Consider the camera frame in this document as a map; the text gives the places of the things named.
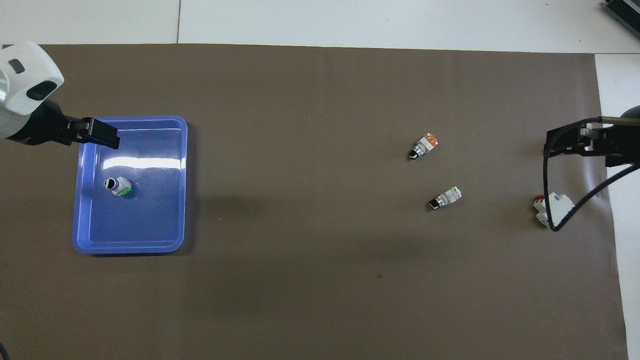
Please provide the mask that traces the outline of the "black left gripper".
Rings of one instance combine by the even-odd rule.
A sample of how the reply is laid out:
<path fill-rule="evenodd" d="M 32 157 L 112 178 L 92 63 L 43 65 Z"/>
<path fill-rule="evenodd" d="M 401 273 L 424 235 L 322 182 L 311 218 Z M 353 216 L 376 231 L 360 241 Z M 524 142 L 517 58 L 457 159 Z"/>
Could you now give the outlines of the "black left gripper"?
<path fill-rule="evenodd" d="M 96 118 L 66 118 L 58 103 L 51 99 L 44 100 L 32 112 L 27 125 L 29 129 L 23 143 L 30 146 L 46 142 L 67 146 L 69 141 L 79 144 L 91 142 L 118 150 L 121 142 L 116 127 Z"/>

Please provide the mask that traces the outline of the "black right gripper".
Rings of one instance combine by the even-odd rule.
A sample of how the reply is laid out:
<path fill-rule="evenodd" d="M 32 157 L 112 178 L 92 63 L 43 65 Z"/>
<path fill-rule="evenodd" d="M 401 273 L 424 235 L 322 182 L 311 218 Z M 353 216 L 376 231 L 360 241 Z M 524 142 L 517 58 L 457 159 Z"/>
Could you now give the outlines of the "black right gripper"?
<path fill-rule="evenodd" d="M 605 157 L 606 128 L 600 123 L 571 123 L 552 130 L 545 135 L 544 157 L 571 153 L 573 148 L 581 157 L 605 157 L 606 167 L 631 165 L 640 161 L 640 127 L 613 125 L 608 132 L 619 155 Z"/>

